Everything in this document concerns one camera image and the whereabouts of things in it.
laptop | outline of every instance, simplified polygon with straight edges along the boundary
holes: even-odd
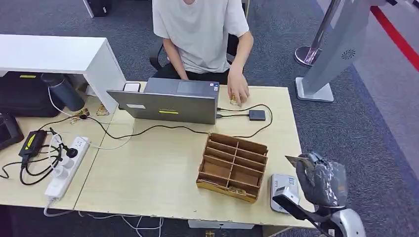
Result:
[[[107,90],[137,119],[215,124],[219,83],[149,78],[144,92]]]

white t-shirt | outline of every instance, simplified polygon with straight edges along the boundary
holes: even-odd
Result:
[[[230,66],[228,33],[240,37],[249,26],[241,0],[153,0],[154,33],[177,46],[185,70],[222,73]]]

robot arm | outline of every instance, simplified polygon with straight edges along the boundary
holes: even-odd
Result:
[[[302,154],[300,157],[307,158],[312,165],[297,163],[298,180],[304,196],[318,205],[318,210],[309,212],[297,205],[288,187],[278,189],[272,199],[296,219],[310,221],[327,237],[365,237],[361,218],[354,210],[346,208],[345,167],[317,153]]]

ventilation grille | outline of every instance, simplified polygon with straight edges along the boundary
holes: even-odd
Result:
[[[347,59],[351,59],[351,58],[355,57],[355,55],[356,55],[356,51],[353,48],[351,48],[351,49],[345,50],[341,54],[340,58],[347,60]]]

power strip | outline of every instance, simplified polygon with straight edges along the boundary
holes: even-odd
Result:
[[[63,160],[60,161],[57,167],[54,169],[54,172],[52,173],[53,178],[45,191],[45,195],[48,198],[60,199],[67,191],[68,186],[74,177],[74,174],[79,168],[80,163],[82,162],[82,159],[90,146],[90,144],[86,142],[88,141],[88,138],[83,137],[83,139],[81,137],[76,137],[70,147],[77,149],[77,156],[74,158],[63,156]]]

